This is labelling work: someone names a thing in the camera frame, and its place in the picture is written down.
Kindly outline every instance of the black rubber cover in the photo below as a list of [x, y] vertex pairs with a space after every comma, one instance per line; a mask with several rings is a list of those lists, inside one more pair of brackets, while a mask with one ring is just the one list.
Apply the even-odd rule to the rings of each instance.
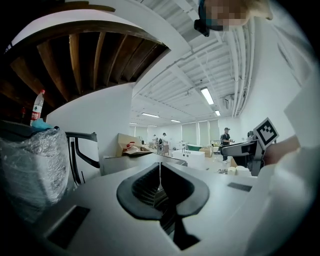
[[198, 214], [209, 199], [206, 183], [165, 162], [161, 163], [161, 185], [181, 217]]
[[160, 185], [160, 164], [150, 167], [123, 180], [116, 190], [120, 205], [140, 220], [161, 220], [162, 212], [155, 209], [154, 197]]

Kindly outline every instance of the green object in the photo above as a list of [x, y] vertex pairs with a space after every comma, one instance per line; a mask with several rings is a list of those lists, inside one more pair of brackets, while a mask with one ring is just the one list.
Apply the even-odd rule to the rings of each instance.
[[194, 146], [194, 145], [190, 145], [190, 144], [187, 144], [188, 145], [188, 150], [190, 151], [199, 151], [202, 146]]

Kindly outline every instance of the plastic bottle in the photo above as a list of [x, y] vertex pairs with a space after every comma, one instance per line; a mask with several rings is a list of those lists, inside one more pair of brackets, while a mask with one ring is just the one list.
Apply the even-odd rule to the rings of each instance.
[[30, 126], [32, 126], [32, 123], [40, 118], [41, 115], [41, 110], [42, 110], [42, 106], [44, 105], [44, 94], [45, 94], [45, 90], [41, 90], [39, 95], [36, 97], [35, 101], [34, 101], [34, 105], [33, 105], [33, 109], [32, 109], [32, 115], [31, 115], [31, 121], [30, 121]]

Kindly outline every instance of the black shirt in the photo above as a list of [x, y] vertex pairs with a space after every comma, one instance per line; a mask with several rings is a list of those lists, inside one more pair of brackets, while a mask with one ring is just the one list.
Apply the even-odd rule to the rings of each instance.
[[225, 133], [224, 135], [222, 135], [222, 145], [226, 146], [229, 145], [229, 142], [224, 142], [223, 140], [228, 141], [230, 139], [230, 135], [228, 133]]

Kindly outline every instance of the ceiling light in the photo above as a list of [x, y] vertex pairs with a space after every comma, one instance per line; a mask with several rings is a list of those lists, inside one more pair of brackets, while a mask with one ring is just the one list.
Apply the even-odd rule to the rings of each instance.
[[149, 117], [153, 117], [153, 118], [159, 118], [159, 117], [160, 117], [160, 116], [158, 116], [158, 115], [147, 114], [147, 113], [142, 113], [142, 115], [144, 115], [144, 116], [149, 116]]
[[209, 105], [214, 104], [214, 100], [212, 99], [208, 88], [202, 88], [201, 92], [202, 92], [203, 96], [205, 97], [206, 101], [209, 103]]

